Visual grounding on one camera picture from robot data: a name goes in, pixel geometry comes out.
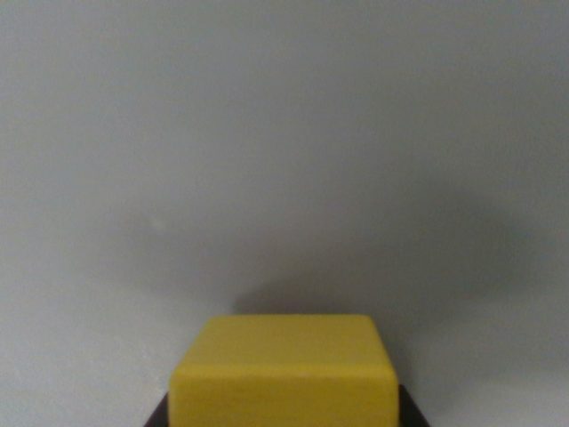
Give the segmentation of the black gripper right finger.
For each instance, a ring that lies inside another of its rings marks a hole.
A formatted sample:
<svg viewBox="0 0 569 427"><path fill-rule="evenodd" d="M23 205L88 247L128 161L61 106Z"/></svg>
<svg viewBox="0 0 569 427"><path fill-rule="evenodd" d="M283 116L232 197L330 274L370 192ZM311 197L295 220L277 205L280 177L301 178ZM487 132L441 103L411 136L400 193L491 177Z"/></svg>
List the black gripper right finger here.
<svg viewBox="0 0 569 427"><path fill-rule="evenodd" d="M430 427L430 424L403 384L398 386L399 425L401 427Z"/></svg>

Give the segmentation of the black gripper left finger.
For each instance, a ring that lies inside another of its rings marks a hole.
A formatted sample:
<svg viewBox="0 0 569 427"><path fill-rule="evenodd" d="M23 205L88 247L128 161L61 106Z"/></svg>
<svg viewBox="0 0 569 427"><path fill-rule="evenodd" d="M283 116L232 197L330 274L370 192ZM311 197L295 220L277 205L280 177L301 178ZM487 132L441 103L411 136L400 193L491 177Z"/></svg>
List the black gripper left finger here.
<svg viewBox="0 0 569 427"><path fill-rule="evenodd" d="M168 394L165 394L153 413L145 422L144 427L168 427Z"/></svg>

